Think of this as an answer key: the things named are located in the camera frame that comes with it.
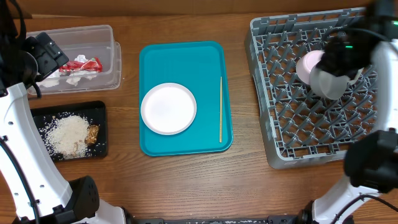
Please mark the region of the red snack wrapper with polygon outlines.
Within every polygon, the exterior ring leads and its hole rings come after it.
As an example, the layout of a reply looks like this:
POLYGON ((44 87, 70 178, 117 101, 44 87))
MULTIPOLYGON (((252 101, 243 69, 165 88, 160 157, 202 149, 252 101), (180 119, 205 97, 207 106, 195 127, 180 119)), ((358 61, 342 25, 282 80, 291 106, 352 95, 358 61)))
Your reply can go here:
POLYGON ((100 60, 96 57, 87 60, 86 62, 69 61, 59 68, 60 72, 77 72, 77 71, 92 71, 102 72, 103 66, 100 60))

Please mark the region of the grey bowl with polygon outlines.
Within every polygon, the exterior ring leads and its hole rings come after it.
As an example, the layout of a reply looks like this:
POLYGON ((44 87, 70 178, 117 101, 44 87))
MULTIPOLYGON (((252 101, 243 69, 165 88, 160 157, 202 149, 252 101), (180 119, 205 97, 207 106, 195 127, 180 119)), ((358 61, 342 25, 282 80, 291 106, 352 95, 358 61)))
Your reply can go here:
POLYGON ((348 85, 356 83, 364 68, 359 69, 355 73, 355 77, 351 80, 348 76, 335 77, 319 68, 313 68, 310 72, 310 87, 314 94, 329 100, 337 100, 343 96, 348 85))

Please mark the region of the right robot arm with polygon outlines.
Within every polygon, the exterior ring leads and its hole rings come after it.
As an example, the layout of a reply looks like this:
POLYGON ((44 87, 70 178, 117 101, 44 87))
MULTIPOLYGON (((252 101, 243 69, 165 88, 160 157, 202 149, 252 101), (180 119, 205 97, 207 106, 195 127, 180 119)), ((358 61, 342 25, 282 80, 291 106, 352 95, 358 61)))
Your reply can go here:
POLYGON ((344 176, 311 201, 295 223, 352 223, 352 213, 369 199, 397 188, 397 17, 391 0, 373 1, 358 21, 328 30, 320 61, 311 69, 314 94, 336 100, 360 70, 377 72, 377 120, 372 133, 350 145, 344 176))

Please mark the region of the small white plate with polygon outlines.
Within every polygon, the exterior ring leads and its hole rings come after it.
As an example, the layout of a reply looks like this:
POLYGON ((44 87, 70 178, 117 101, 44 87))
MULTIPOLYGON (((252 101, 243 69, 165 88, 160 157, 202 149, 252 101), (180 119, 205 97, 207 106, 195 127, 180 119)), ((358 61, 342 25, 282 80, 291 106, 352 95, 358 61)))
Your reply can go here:
POLYGON ((301 57, 296 64, 296 73, 299 79, 306 85, 310 84, 310 72, 312 68, 321 60, 324 51, 313 50, 301 57))

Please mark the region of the teal serving tray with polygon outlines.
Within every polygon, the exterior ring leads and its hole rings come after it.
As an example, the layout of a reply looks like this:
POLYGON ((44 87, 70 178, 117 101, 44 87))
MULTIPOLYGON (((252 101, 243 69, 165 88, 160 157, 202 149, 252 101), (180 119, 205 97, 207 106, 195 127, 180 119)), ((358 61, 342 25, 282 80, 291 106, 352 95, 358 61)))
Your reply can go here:
POLYGON ((154 44, 139 56, 139 99, 162 83, 188 88, 197 102, 193 123, 183 132, 151 131, 139 114, 139 143, 148 156, 223 152, 233 143, 228 76, 222 46, 215 41, 154 44), (219 143, 220 77, 223 77, 223 140, 219 143))

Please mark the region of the wooden chopstick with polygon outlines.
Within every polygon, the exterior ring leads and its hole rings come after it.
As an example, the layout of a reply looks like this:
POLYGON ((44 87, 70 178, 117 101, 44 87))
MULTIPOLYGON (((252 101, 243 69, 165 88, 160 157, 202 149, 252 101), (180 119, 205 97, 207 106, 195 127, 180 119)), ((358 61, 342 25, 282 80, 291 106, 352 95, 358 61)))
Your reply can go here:
POLYGON ((219 126, 219 143, 223 140, 223 77, 220 77, 220 126, 219 126))

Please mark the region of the white tissue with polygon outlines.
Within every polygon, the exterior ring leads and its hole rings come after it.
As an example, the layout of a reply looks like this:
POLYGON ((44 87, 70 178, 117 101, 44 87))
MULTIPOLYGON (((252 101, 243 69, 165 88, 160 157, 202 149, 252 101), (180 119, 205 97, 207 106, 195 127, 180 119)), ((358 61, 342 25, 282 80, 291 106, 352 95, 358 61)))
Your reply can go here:
MULTIPOLYGON (((85 55, 78 55, 77 58, 74 59, 75 62, 90 62, 92 59, 87 59, 85 55)), ((96 77, 97 72, 96 71, 88 71, 88 70, 81 70, 77 72, 71 72, 69 75, 69 78, 67 78, 66 82, 70 85, 77 86, 78 82, 82 78, 86 78, 89 80, 92 80, 93 78, 96 77)))
POLYGON ((56 70, 53 72, 51 75, 49 75, 44 81, 38 82, 38 86, 44 86, 45 88, 50 88, 53 86, 57 86, 59 82, 59 77, 61 76, 61 72, 59 70, 56 70))

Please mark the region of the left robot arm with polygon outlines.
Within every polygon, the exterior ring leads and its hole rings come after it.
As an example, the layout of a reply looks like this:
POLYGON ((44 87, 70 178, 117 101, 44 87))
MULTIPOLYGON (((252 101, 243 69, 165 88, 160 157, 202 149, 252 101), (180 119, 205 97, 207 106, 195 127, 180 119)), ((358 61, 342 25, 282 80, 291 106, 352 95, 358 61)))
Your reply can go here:
POLYGON ((66 181, 34 123, 27 90, 68 62, 44 32, 26 36, 1 1, 1 174, 13 194, 15 223, 133 223, 121 207, 101 200, 90 176, 66 181))

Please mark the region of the large white plate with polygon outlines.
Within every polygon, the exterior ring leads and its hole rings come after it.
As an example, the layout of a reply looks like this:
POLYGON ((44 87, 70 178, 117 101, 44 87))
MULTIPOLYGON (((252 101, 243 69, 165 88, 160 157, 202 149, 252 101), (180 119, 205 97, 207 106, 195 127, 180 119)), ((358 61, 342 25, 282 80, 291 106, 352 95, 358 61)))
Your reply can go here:
POLYGON ((192 92, 178 83, 162 83, 150 89, 141 102, 141 118, 153 132, 174 135, 185 131, 197 114, 192 92))

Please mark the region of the brown food scraps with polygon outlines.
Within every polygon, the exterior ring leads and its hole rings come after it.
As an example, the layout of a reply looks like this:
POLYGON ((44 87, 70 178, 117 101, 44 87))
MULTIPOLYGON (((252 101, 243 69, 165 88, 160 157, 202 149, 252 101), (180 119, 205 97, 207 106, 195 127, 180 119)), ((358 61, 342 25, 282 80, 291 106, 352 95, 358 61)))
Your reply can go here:
POLYGON ((84 140, 78 140, 73 144, 72 154, 77 156, 78 154, 82 154, 86 151, 88 146, 92 146, 97 142, 98 133, 100 130, 99 125, 89 125, 87 127, 87 135, 84 140))

